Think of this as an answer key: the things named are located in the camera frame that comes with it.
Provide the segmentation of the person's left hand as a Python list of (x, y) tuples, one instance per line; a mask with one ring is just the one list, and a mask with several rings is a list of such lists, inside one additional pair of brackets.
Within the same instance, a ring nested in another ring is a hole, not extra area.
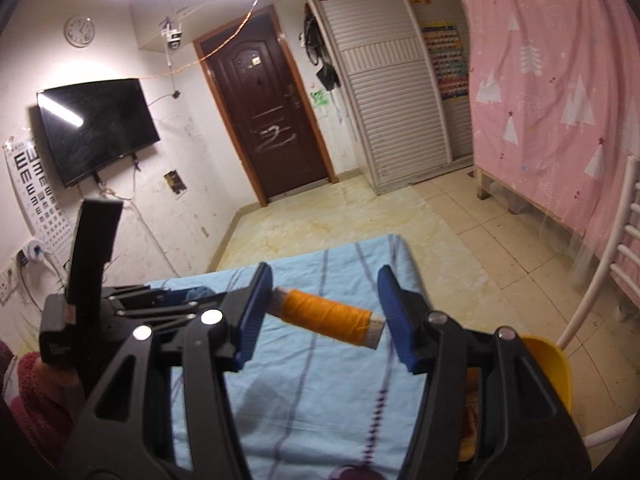
[(70, 413), (79, 413), (86, 403), (84, 389), (76, 370), (53, 366), (36, 359), (34, 372), (42, 392)]

